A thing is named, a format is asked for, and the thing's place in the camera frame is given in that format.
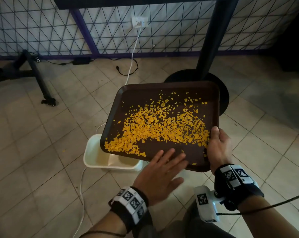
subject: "round black base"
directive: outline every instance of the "round black base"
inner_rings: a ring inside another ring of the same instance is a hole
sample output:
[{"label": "round black base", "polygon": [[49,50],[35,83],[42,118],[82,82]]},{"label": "round black base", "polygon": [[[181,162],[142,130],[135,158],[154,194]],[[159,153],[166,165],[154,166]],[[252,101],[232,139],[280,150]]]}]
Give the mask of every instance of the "round black base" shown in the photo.
[{"label": "round black base", "polygon": [[[194,78],[197,76],[195,69],[185,69],[170,75],[165,82],[190,82],[196,81]],[[204,79],[205,81],[212,81],[216,83],[220,90],[220,115],[224,113],[229,105],[229,92],[225,84],[215,75],[208,73]]]}]

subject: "right hand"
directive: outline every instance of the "right hand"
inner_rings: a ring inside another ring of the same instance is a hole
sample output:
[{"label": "right hand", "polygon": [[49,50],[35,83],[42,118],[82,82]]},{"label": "right hand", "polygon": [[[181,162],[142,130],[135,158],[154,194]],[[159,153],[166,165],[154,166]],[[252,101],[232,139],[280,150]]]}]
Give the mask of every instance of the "right hand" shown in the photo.
[{"label": "right hand", "polygon": [[207,155],[210,169],[213,174],[223,164],[231,162],[232,143],[230,137],[217,126],[212,127],[208,144]]}]

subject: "power adapter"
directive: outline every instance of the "power adapter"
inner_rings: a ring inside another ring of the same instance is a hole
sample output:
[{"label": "power adapter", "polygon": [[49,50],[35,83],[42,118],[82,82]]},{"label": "power adapter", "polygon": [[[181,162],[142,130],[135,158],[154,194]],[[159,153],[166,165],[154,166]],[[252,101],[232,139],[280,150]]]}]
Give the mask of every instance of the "power adapter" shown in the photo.
[{"label": "power adapter", "polygon": [[89,64],[91,62],[91,57],[77,57],[72,61],[73,65],[84,65]]}]

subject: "black tabletop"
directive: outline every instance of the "black tabletop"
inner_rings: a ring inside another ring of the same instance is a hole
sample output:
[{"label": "black tabletop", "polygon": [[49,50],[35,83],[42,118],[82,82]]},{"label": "black tabletop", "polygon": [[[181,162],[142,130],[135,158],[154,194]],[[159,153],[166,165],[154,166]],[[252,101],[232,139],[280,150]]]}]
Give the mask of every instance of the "black tabletop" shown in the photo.
[{"label": "black tabletop", "polygon": [[59,9],[148,5],[207,0],[54,0]]}]

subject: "wristband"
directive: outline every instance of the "wristband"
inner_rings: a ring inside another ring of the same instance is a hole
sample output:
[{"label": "wristband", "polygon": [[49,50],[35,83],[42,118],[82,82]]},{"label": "wristband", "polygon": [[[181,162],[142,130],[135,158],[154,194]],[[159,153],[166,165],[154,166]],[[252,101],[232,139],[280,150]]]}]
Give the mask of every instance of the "wristband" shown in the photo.
[{"label": "wristband", "polygon": [[135,187],[124,187],[109,201],[109,205],[110,211],[120,217],[130,232],[147,212],[148,198]]},{"label": "wristband", "polygon": [[240,165],[225,164],[215,171],[215,191],[217,197],[225,197],[228,210],[238,209],[238,205],[251,195],[262,196],[257,183]]}]

